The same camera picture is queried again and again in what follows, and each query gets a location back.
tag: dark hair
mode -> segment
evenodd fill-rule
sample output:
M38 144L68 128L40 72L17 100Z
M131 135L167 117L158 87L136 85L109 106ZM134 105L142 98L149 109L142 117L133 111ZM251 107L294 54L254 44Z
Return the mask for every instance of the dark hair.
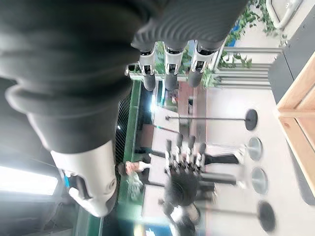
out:
M126 175L127 175L127 172L126 172L126 165L125 165L124 162L118 164L117 170L118 170L118 173L119 173L121 176L126 176Z

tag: fluorescent light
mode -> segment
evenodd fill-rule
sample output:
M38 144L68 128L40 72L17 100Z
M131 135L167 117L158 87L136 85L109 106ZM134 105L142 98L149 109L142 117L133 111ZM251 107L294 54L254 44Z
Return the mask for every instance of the fluorescent light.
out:
M53 195L58 180L52 176L40 175L0 166L0 190L9 192Z
M154 112L154 110L156 109L156 97L152 95L151 98L151 105L150 105L150 111Z

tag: white shoe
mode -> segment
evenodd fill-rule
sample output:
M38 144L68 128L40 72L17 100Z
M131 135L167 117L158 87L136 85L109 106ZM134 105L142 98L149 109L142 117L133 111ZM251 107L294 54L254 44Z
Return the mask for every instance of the white shoe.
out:
M241 189L247 189L245 181L236 181L236 185L239 186Z
M236 156L236 158L238 159L238 162L240 165L244 165L245 164L245 152L241 149L238 149L237 151L234 152L234 155Z

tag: wooden frame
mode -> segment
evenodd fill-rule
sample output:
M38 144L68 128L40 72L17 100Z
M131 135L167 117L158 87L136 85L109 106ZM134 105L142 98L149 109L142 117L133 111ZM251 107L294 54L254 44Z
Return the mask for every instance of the wooden frame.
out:
M277 108L286 139L315 196L315 53Z

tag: white floor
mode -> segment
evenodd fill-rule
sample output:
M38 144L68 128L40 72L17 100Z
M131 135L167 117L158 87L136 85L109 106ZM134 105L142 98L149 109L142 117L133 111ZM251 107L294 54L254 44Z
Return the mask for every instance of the white floor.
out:
M315 207L307 205L300 195L285 137L274 114L276 104L272 92L220 88L210 88L207 92L207 116L243 117L250 108L258 112L258 125L252 132L247 131L242 122L208 121L207 143L238 146L257 136L263 144L260 161L245 157L244 174L248 188L218 185L217 202L208 207L255 213L257 204L267 201L273 207L277 219L272 235L315 235ZM257 194L252 187L251 172L254 167L261 167L267 174L269 189L266 195ZM207 235L267 235L255 217L208 212L206 221Z

